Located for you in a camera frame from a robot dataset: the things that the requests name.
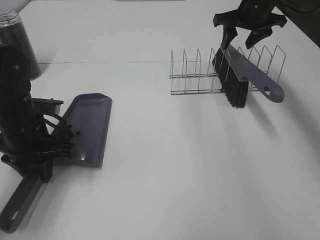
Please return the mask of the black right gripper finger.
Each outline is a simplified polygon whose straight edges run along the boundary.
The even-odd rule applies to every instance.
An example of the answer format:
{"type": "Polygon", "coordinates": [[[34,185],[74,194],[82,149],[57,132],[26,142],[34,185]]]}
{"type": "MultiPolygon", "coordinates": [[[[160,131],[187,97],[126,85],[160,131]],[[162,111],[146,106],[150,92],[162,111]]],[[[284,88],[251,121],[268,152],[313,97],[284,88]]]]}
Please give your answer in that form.
{"type": "Polygon", "coordinates": [[[272,35],[272,28],[265,28],[259,31],[251,31],[248,38],[245,41],[245,46],[247,49],[251,49],[255,44],[261,40],[268,38],[272,35]]]}
{"type": "Polygon", "coordinates": [[[235,26],[232,25],[224,25],[223,26],[223,37],[221,42],[221,49],[226,50],[232,40],[238,35],[235,26]]]}

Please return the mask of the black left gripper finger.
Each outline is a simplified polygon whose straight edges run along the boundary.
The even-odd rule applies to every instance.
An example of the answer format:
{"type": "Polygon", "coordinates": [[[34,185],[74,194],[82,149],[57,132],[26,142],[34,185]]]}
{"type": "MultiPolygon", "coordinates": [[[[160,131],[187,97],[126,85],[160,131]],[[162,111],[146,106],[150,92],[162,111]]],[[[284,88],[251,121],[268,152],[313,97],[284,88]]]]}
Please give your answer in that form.
{"type": "Polygon", "coordinates": [[[45,184],[47,184],[53,176],[53,163],[53,159],[46,159],[40,164],[40,178],[45,184]]]}

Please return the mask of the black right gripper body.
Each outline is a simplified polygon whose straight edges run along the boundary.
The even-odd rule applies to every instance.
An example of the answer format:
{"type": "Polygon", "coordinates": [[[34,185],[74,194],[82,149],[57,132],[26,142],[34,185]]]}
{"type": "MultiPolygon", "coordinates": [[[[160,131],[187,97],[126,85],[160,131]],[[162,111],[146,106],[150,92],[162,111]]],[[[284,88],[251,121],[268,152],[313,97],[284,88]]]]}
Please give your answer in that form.
{"type": "Polygon", "coordinates": [[[281,28],[287,23],[284,15],[272,13],[267,8],[235,9],[224,13],[217,13],[213,17],[213,25],[239,27],[242,29],[259,31],[273,26],[281,28]]]}

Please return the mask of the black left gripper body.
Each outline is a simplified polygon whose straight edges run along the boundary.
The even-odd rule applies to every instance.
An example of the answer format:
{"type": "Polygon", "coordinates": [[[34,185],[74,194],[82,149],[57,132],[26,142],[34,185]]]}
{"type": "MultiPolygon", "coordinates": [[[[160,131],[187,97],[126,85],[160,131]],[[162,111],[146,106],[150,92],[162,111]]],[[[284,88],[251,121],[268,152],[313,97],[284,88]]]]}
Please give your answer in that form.
{"type": "Polygon", "coordinates": [[[17,170],[27,170],[45,160],[71,158],[73,140],[58,139],[66,125],[59,114],[37,112],[31,97],[10,99],[0,107],[1,160],[17,170]]]}

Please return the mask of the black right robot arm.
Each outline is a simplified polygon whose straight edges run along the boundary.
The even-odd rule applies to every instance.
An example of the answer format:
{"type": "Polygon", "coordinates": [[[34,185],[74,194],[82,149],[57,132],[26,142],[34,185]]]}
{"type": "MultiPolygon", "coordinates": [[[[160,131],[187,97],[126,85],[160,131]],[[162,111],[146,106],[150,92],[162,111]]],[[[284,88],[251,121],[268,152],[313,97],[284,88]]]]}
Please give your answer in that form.
{"type": "Polygon", "coordinates": [[[242,0],[237,9],[215,14],[213,25],[223,26],[221,49],[226,50],[229,47],[238,35],[237,28],[250,30],[245,41],[246,48],[250,49],[270,37],[273,33],[272,27],[284,27],[287,23],[286,17],[272,13],[276,5],[276,0],[242,0]]]}

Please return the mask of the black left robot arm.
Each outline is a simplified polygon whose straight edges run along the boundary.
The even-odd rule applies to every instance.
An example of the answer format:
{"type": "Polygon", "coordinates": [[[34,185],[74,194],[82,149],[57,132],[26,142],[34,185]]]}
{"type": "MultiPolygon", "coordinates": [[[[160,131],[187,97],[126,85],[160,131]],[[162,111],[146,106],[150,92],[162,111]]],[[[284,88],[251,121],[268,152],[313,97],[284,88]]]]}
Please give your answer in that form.
{"type": "Polygon", "coordinates": [[[62,101],[31,97],[30,62],[13,45],[0,46],[0,151],[2,161],[22,176],[36,173],[44,183],[54,159],[71,158],[72,126],[52,112],[62,101]]]}

